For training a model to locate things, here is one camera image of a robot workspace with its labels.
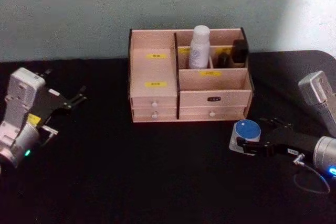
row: green led light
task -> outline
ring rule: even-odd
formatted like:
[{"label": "green led light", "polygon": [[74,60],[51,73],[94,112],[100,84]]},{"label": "green led light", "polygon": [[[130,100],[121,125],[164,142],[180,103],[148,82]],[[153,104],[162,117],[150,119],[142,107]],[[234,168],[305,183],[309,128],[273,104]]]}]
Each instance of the green led light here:
[{"label": "green led light", "polygon": [[30,150],[27,150],[25,153],[25,156],[28,156],[30,154]]}]

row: white bottle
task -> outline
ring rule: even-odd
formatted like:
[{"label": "white bottle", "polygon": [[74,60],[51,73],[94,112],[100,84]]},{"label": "white bottle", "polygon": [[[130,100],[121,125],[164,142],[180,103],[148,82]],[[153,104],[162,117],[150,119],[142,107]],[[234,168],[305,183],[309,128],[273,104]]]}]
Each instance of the white bottle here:
[{"label": "white bottle", "polygon": [[194,28],[193,40],[190,44],[189,68],[207,68],[210,51],[210,29],[207,26]]}]

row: wooden compartment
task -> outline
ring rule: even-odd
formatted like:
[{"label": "wooden compartment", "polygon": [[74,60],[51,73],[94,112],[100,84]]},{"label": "wooden compartment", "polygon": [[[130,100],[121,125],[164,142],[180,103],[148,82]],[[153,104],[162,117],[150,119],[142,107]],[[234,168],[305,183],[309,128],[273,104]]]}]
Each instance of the wooden compartment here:
[{"label": "wooden compartment", "polygon": [[[134,122],[240,120],[253,89],[248,62],[234,63],[242,29],[211,29],[207,69],[188,69],[193,30],[132,30],[129,97]],[[229,55],[228,68],[216,68]]]}]

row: black cable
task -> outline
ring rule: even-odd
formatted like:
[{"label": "black cable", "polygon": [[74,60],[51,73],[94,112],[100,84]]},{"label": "black cable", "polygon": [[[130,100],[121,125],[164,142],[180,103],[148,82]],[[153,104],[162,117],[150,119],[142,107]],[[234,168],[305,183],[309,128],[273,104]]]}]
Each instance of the black cable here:
[{"label": "black cable", "polygon": [[311,168],[310,166],[308,166],[306,164],[304,164],[303,166],[304,166],[304,168],[306,168],[309,171],[311,171],[314,174],[316,174],[323,181],[323,183],[325,184],[327,190],[326,191],[316,191],[316,190],[312,190],[312,189],[309,189],[307,187],[303,187],[303,186],[299,185],[299,183],[296,180],[298,174],[294,174],[294,176],[293,176],[294,184],[297,187],[299,187],[301,190],[307,191],[309,193],[314,193],[314,194],[328,194],[328,193],[330,193],[331,189],[330,189],[330,186],[329,186],[328,182],[326,181],[326,179],[323,178],[321,174],[319,174],[315,169]]}]

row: bottle cap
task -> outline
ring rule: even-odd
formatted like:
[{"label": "bottle cap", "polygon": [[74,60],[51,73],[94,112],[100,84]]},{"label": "bottle cap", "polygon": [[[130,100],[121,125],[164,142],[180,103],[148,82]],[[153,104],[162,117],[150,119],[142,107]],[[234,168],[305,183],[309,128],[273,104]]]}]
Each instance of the bottle cap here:
[{"label": "bottle cap", "polygon": [[207,43],[210,39],[210,29],[207,26],[196,26],[194,28],[193,41],[195,43]]}]

